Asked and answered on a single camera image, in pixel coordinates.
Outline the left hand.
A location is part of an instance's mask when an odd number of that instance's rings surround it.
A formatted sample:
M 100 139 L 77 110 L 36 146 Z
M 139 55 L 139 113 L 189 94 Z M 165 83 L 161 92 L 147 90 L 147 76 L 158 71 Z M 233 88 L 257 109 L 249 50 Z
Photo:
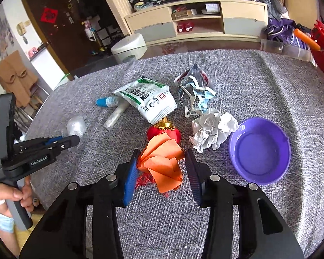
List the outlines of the left hand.
M 32 212 L 34 210 L 33 190 L 30 180 L 30 176 L 27 176 L 24 179 L 24 186 L 21 188 L 21 190 L 0 183 L 0 214 L 12 218 L 6 200 L 19 201 L 20 205 L 25 208 L 27 212 Z

